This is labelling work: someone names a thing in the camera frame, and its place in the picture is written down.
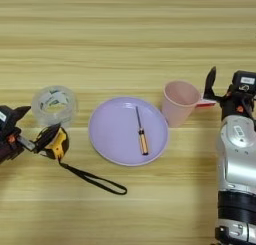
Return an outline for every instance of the wooden table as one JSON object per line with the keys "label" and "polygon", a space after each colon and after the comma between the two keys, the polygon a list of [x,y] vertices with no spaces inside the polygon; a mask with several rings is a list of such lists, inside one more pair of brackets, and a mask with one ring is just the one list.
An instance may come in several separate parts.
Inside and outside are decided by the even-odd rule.
{"label": "wooden table", "polygon": [[[72,89],[79,112],[65,161],[129,189],[115,196],[57,162],[25,152],[0,167],[3,245],[207,245],[217,215],[219,107],[196,110],[170,130],[164,155],[136,168],[101,158],[88,120],[120,95],[160,106],[163,85],[203,91],[218,68],[224,93],[238,69],[256,71],[256,0],[0,0],[1,104],[30,105],[49,85]],[[19,123],[33,138],[30,112]]]}

